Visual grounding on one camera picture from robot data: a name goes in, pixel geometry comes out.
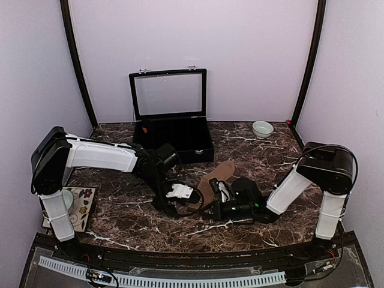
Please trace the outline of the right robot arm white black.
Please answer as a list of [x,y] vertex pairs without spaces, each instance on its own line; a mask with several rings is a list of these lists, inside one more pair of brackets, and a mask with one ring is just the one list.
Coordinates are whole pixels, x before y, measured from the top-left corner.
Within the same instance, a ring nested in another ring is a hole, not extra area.
[[245,177],[231,185],[211,178],[213,192],[223,197],[200,212],[207,220],[251,220],[263,224],[276,222],[280,215],[311,185],[322,193],[313,242],[306,248],[311,260],[319,260],[329,251],[329,242],[345,214],[347,201],[358,176],[354,153],[341,145],[308,142],[288,174],[264,197],[257,184]]

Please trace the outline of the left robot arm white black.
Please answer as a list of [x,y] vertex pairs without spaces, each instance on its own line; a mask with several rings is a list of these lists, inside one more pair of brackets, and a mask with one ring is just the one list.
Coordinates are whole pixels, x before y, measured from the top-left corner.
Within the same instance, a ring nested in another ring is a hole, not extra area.
[[181,214],[173,202],[203,204],[202,193],[188,184],[169,179],[168,171],[181,162],[177,151],[165,144],[146,150],[139,144],[106,143],[68,134],[53,127],[31,156],[31,193],[38,196],[61,251],[72,262],[85,256],[78,244],[65,205],[62,180],[67,169],[90,168],[132,173],[154,193],[154,208],[171,217]]

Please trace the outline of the black display case glass lid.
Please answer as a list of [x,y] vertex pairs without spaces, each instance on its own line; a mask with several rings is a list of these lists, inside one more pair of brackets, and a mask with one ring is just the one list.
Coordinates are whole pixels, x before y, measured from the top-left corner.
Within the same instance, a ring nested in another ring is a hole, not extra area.
[[143,71],[131,73],[128,78],[135,120],[134,143],[145,149],[170,144],[183,164],[214,160],[206,117],[207,69]]

